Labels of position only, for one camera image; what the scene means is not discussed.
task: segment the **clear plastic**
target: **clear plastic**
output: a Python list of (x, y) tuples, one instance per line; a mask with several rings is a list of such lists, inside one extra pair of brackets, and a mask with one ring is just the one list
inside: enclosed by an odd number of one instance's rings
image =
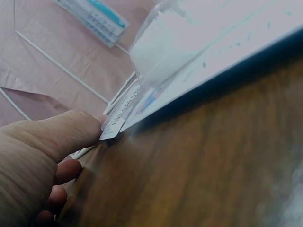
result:
[(165, 0), (148, 15), (129, 54), (143, 85), (157, 86), (202, 51), (202, 31), (191, 23), (181, 0)]

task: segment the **skin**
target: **skin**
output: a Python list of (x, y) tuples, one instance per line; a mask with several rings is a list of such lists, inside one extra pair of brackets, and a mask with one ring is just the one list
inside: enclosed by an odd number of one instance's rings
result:
[(0, 128), (0, 226), (49, 226), (66, 202), (60, 184), (82, 170), (69, 154), (94, 145), (102, 119), (69, 111)]

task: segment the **white rod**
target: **white rod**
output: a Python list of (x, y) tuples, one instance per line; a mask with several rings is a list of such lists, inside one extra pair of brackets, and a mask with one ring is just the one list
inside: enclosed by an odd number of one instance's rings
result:
[(20, 108), (19, 106), (14, 103), (13, 100), (4, 92), (4, 90), (0, 87), (0, 93), (8, 100), (8, 102), (27, 120), (31, 121), (29, 116), (27, 116)]
[(126, 53), (127, 55), (129, 55), (128, 51), (123, 46), (121, 46), (120, 44), (115, 44), (115, 45), (116, 45), (116, 47), (120, 48), (121, 51), (123, 51), (124, 53)]
[(18, 30), (15, 30), (16, 33), (23, 38), (25, 41), (27, 41), (29, 44), (31, 44), (34, 48), (36, 48), (41, 54), (43, 54), (46, 58), (48, 58), (52, 63), (54, 63), (56, 66), (58, 66), (60, 69), (62, 69), (65, 73), (67, 73), (68, 75), (70, 75), (72, 78), (74, 78), (77, 82), (79, 82), (81, 85), (83, 85), (85, 88), (87, 88), (91, 93), (95, 94), (97, 97), (99, 97), (100, 99), (102, 99), (104, 102), (109, 103), (109, 101), (102, 96), (101, 94), (99, 94), (97, 91), (95, 91), (93, 88), (91, 88), (89, 85), (87, 85), (86, 83), (84, 83), (81, 79), (79, 79), (78, 77), (76, 77), (74, 74), (72, 74), (71, 72), (69, 72), (65, 67), (63, 67), (60, 63), (58, 63), (56, 60), (54, 60), (53, 58), (51, 58), (47, 53), (45, 53), (42, 49), (40, 49), (37, 45), (35, 45), (32, 41), (30, 41), (28, 38), (26, 38), (23, 34), (21, 34)]

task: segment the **pink cloth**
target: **pink cloth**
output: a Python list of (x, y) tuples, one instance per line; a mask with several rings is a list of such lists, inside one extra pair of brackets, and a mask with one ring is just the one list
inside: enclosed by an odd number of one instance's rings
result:
[[(152, 0), (106, 2), (130, 22), (120, 41), (128, 49), (154, 4)], [(53, 0), (16, 0), (16, 6), (16, 29), (109, 101), (132, 74), (126, 53), (105, 47)], [(13, 0), (0, 1), (0, 27), (0, 87), (28, 116), (43, 119), (68, 109), (94, 116), (103, 113), (107, 107), (103, 100), (15, 33)], [(3, 96), (0, 104), (0, 125), (22, 119)]]

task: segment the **wood grain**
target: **wood grain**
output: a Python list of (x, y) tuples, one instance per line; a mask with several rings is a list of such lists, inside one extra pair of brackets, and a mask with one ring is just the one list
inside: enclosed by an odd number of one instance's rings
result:
[(87, 154), (62, 226), (279, 227), (303, 220), (303, 54)]

